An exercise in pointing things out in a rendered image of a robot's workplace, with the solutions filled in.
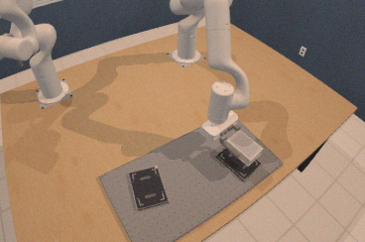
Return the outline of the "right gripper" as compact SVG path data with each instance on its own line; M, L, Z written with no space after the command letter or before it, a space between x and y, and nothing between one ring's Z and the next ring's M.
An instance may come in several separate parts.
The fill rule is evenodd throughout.
M14 38L14 36L13 36L12 34L4 34L4 35L2 35L2 36L7 36L7 37L13 37L13 38ZM21 60L16 60L16 61L17 61L18 65L19 65L20 67L22 67L22 66L23 66L23 63L22 63L22 61L21 61Z

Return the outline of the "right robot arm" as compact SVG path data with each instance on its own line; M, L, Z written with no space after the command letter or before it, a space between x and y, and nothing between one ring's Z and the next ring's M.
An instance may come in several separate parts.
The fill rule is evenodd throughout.
M19 61L31 58L30 67L41 89L39 101L55 104L68 94L68 86L60 82L51 56L57 33L50 24L34 25L29 18L32 8L33 0L0 0L0 18L12 22L10 34L14 36L0 36L0 57Z

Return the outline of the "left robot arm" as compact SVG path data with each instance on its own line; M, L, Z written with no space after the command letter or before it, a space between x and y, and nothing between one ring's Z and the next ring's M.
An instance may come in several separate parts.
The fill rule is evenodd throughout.
M235 79L236 90L231 83L222 80L211 86L207 118L216 124L224 123L229 111L246 108L250 97L248 78L231 58L229 7L232 1L170 1L170 9L174 14L190 15L179 22L178 49L173 51L173 59L186 64L199 61L200 53L195 50L197 26L205 16L208 65L212 69L229 72Z

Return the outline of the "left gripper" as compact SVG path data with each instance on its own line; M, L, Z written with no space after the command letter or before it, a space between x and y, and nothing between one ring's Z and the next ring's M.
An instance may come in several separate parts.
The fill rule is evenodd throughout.
M236 121L238 121L238 115L231 110L229 111L227 120L222 124L213 123L209 119L208 121L203 123L201 125L201 134L205 136L209 141L213 141L213 139L215 140L219 136L221 136L219 140L220 144L223 145L235 158L238 158L239 154L234 149L230 148L224 143L224 141L227 139L227 137L225 136L227 131L229 132L234 129L238 132L240 130L241 126L239 124L235 126L235 124L237 123Z

